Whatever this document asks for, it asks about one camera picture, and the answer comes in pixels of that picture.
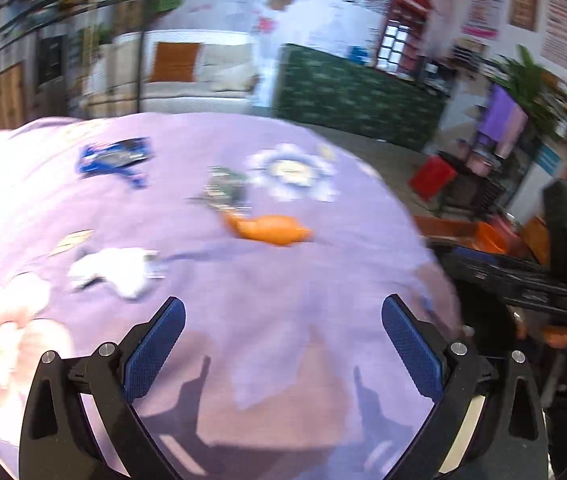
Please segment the right hand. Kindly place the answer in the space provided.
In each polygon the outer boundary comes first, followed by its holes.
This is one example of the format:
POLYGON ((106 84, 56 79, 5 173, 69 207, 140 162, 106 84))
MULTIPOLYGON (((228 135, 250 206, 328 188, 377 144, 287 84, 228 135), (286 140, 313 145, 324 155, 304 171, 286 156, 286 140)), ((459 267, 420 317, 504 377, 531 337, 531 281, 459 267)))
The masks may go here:
POLYGON ((567 326, 551 325, 548 314, 512 308, 511 315, 515 321, 518 340, 531 337, 540 344, 547 344, 550 348, 567 349, 567 326))

